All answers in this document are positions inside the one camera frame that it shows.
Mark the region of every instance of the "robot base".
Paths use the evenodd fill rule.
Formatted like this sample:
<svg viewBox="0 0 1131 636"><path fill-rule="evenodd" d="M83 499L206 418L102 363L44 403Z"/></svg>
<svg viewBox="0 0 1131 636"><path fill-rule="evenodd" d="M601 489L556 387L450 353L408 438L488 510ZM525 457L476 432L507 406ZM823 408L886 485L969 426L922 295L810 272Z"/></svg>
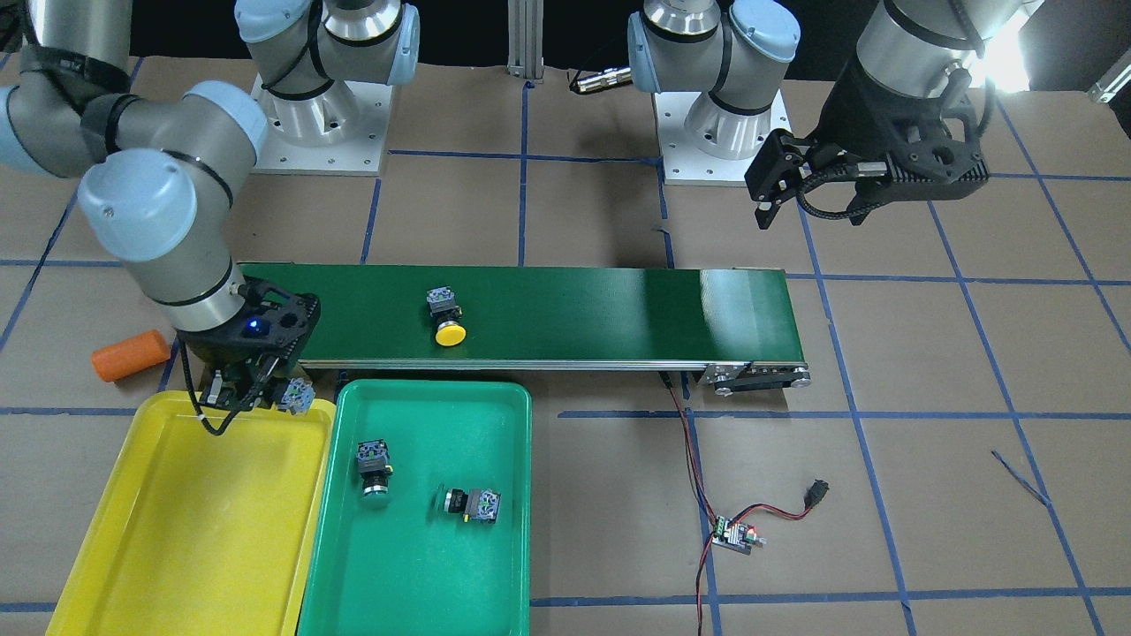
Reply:
<svg viewBox="0 0 1131 636"><path fill-rule="evenodd" d="M656 132L664 156L664 181L673 186L733 186L746 187L746 169L753 157L727 161L700 151L684 128L683 120L699 93L658 93L653 95L656 105ZM789 128L782 93L770 106L774 128Z"/></svg>
<svg viewBox="0 0 1131 636"><path fill-rule="evenodd" d="M264 94L257 76L251 96ZM357 97L361 117L352 124L353 135L329 146L297 146L269 128L267 143L252 170L256 174L333 174L378 177L385 158L385 141L392 110L392 87L385 84L347 81Z"/></svg>

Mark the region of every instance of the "orange object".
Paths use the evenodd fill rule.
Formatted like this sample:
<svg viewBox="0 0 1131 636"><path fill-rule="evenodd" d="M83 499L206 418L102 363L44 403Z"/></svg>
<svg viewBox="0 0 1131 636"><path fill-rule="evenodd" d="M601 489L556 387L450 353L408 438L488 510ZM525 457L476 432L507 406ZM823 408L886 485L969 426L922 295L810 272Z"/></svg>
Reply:
<svg viewBox="0 0 1131 636"><path fill-rule="evenodd" d="M118 381L166 360L169 360L169 343L157 329L138 334L90 354L94 372L98 373L104 383Z"/></svg>

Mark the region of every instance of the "electrical connector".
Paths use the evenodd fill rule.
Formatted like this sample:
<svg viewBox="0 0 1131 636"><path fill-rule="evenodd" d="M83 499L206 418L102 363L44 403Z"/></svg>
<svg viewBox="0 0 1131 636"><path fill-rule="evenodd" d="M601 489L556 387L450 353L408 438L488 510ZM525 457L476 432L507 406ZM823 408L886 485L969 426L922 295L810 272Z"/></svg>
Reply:
<svg viewBox="0 0 1131 636"><path fill-rule="evenodd" d="M824 480L817 480L813 485L809 487L805 491L805 509L815 507L824 499L824 495L829 491L829 483Z"/></svg>

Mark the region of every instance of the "black wire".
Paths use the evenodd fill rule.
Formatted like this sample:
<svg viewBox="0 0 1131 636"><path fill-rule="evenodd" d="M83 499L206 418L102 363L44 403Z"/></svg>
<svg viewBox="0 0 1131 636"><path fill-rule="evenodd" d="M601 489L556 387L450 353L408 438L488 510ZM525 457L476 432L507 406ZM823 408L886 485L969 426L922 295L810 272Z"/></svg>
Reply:
<svg viewBox="0 0 1131 636"><path fill-rule="evenodd" d="M592 62L594 58L597 57L597 53L604 51L605 49L608 49L610 46L612 46L613 44L616 44L621 40L625 40L627 41L628 36L629 36L628 35L628 31L625 31L624 33L621 33L620 35L613 37L608 42L605 42L601 46L597 46L596 49L594 49L593 52L589 53L589 57L586 58L584 62L581 62L580 65L577 66L577 72L575 72L573 74L573 78L569 80L569 89L573 91L575 88L577 88L577 80L578 80L578 78L581 77L581 74L585 71L585 67L589 62Z"/></svg>
<svg viewBox="0 0 1131 636"><path fill-rule="evenodd" d="M996 105L998 85L995 85L993 80L990 79L988 75L986 76L985 92L986 92L986 103L982 108L982 121L978 122L978 129L975 131L976 135L978 136L978 139L981 139L982 136L986 134L986 130L990 128L990 120L993 119L991 115L993 114L994 109L998 108Z"/></svg>
<svg viewBox="0 0 1131 636"><path fill-rule="evenodd" d="M24 0L19 3L19 20L24 25L24 37L27 38L27 45L32 49L32 52L34 54L36 50L42 49L43 45L40 44L40 38L35 35L35 25L32 24L32 12L28 9L27 0ZM67 105L70 106L70 110L75 111L75 114L83 117L83 108L78 105L78 102L75 101L75 97L70 94L69 91L67 91L67 87L63 86L62 81L59 80L59 76L55 75L54 70L37 68L37 69L20 70L20 72L42 74L44 77L48 78L48 81L51 84L51 87L55 89L55 93L58 93L59 96L62 97L63 102L66 102Z"/></svg>
<svg viewBox="0 0 1131 636"><path fill-rule="evenodd" d="M824 183L828 183L829 181L838 177L846 177L847 174L848 174L848 169L845 164L830 165L810 174L801 182L801 186L797 187L797 204L801 205L801 208L804 209L808 214L815 216L818 218L823 218L826 221L856 218L857 216L864 216L865 214L883 205L883 204L864 204L864 205L857 205L856 207L847 208L844 212L829 212L814 206L813 204L809 203L809 199L805 198L805 195L823 186Z"/></svg>
<svg viewBox="0 0 1131 636"><path fill-rule="evenodd" d="M978 33L977 26L974 25L974 20L970 19L970 15L966 12L966 6L962 3L962 0L948 0L948 3L950 5L951 12L955 14L955 19L958 20L958 25L962 27L962 33L966 35L966 40L974 46L974 52L977 54L979 60L984 60L986 57L985 40L982 40L982 35ZM986 103L985 108L982 109L982 121L978 122L976 131L979 139L990 128L990 120L992 119L994 111L994 97L998 94L998 87L988 76L986 76L985 91Z"/></svg>
<svg viewBox="0 0 1131 636"><path fill-rule="evenodd" d="M245 395L244 398L239 404L236 404L234 409L228 411L227 415L224 418L224 421L221 422L219 428L214 428L211 426L211 422L208 421L208 418L205 416L205 412L200 407L200 402L197 399L197 392L192 388L192 371L189 370L188 347L181 349L181 368L184 370L184 388L189 392L189 402L192 403L192 409L197 412L197 418L200 420L200 423L204 424L205 430L216 437L224 435L224 431L227 430L227 427L228 424L232 423L232 420L234 420L235 416L239 415L241 411L244 411L251 406L251 403L256 399L256 396L259 395L259 393L267 385L267 380L270 378L269 373L261 373L259 378L257 378L256 381L251 385L251 388L248 390L248 395Z"/></svg>
<svg viewBox="0 0 1131 636"><path fill-rule="evenodd" d="M314 11L316 10L318 11L318 16L319 16L318 19L320 19L321 12L322 12L322 2L320 0L318 0L316 2L312 2L310 5L310 9L309 9L309 11L310 11L310 18L309 19L310 20L314 20L316 19L316 17L314 17ZM318 29L317 28L308 28L307 29L307 42L303 43L302 49L299 50L299 54L295 55L295 58L293 60L291 60L291 63L287 65L286 69L282 74L279 74L278 77L276 77L273 81L265 81L264 84L260 85L260 88L262 88L264 91L270 91L271 88L275 88L276 86L278 86L278 84L280 81L283 81L284 79L286 79L288 75L291 75L292 72L294 72L294 69L299 68L299 65L302 62L303 58L307 57L307 52L310 51L310 49L312 46L314 46L316 40L318 40Z"/></svg>

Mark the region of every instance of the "conveyor belt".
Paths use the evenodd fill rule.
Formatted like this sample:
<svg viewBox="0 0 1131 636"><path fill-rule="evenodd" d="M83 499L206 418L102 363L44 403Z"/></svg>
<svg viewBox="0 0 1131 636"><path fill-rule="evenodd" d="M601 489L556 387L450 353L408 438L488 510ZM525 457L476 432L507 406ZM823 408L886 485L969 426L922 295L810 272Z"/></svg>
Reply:
<svg viewBox="0 0 1131 636"><path fill-rule="evenodd" d="M301 355L308 368L690 370L734 390L809 381L777 269L242 268L321 299L321 321ZM454 347L433 341L424 299L444 285L468 334ZM746 386L759 375L766 386Z"/></svg>

